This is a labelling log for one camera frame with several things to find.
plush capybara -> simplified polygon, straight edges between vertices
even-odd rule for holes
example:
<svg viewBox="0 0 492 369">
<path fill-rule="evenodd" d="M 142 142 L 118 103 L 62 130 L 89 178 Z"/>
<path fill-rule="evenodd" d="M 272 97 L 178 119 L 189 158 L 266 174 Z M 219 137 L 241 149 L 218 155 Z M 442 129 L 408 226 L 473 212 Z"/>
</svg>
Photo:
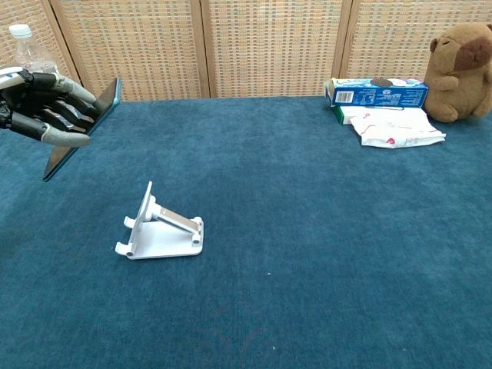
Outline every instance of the plush capybara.
<svg viewBox="0 0 492 369">
<path fill-rule="evenodd" d="M 492 25 L 455 25 L 430 43 L 425 111 L 436 121 L 479 118 L 492 108 Z"/>
</svg>

plush toy ear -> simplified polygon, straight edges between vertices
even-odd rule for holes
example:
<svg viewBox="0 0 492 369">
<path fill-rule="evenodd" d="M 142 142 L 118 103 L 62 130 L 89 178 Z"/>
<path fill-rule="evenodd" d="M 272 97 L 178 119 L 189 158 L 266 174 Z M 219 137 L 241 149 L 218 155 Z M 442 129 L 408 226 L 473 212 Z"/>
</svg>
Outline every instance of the plush toy ear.
<svg viewBox="0 0 492 369">
<path fill-rule="evenodd" d="M 435 38 L 434 40 L 432 40 L 432 42 L 430 43 L 430 52 L 434 52 L 434 50 L 436 49 L 436 46 L 437 46 L 437 39 Z"/>
</svg>

woven screen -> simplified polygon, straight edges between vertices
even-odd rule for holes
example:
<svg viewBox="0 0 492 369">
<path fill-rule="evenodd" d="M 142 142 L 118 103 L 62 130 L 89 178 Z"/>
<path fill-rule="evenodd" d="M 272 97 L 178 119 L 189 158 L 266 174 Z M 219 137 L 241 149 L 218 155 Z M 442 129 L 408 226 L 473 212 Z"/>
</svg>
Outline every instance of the woven screen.
<svg viewBox="0 0 492 369">
<path fill-rule="evenodd" d="M 96 94 L 120 77 L 127 101 L 201 97 L 189 0 L 57 3 L 75 64 Z"/>
<path fill-rule="evenodd" d="M 15 63 L 15 40 L 8 30 L 8 27 L 15 23 L 29 25 L 32 30 L 32 37 L 51 52 L 58 70 L 63 75 L 74 78 L 74 75 L 68 71 L 67 61 L 63 58 L 54 30 L 50 26 L 45 9 L 39 0 L 4 0 L 2 2 L 2 10 L 0 11 L 0 67 Z"/>
<path fill-rule="evenodd" d="M 331 75 L 342 1 L 209 0 L 211 90 L 319 95 Z"/>
<path fill-rule="evenodd" d="M 433 38 L 457 23 L 487 21 L 492 21 L 491 0 L 363 0 L 347 77 L 423 78 Z"/>
</svg>

white phone stand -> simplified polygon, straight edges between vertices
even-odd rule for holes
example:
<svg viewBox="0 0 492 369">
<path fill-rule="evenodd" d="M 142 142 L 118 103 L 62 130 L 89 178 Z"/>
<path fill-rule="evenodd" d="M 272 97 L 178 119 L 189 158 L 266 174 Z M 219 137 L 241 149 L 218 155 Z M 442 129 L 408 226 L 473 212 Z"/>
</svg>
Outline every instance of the white phone stand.
<svg viewBox="0 0 492 369">
<path fill-rule="evenodd" d="M 150 181 L 136 219 L 125 217 L 124 224 L 131 229 L 130 240 L 128 244 L 118 242 L 115 251 L 132 260 L 200 254 L 201 218 L 187 219 L 156 204 L 151 188 Z"/>
</svg>

phone screen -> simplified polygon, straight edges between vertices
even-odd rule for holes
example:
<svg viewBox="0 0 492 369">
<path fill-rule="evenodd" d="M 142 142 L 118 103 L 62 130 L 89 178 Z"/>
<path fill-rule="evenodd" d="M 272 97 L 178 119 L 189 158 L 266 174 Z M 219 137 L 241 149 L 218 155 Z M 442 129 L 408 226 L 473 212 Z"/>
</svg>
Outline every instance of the phone screen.
<svg viewBox="0 0 492 369">
<path fill-rule="evenodd" d="M 87 131 L 81 131 L 86 135 L 91 135 L 96 128 L 112 113 L 119 104 L 121 94 L 121 80 L 115 80 L 98 97 L 102 113 L 95 119 L 94 125 Z M 68 159 L 77 151 L 78 148 L 55 147 L 49 155 L 43 181 L 47 182 L 65 165 Z"/>
</svg>

